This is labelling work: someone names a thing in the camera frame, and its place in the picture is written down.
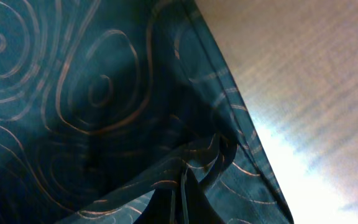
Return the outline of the black patterned sports jersey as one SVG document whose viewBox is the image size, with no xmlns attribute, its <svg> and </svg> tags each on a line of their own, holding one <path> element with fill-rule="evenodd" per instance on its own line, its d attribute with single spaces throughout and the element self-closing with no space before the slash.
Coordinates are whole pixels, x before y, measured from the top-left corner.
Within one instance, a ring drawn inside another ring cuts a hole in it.
<svg viewBox="0 0 358 224">
<path fill-rule="evenodd" d="M 0 223 L 292 223 L 194 1 L 0 0 Z"/>
</svg>

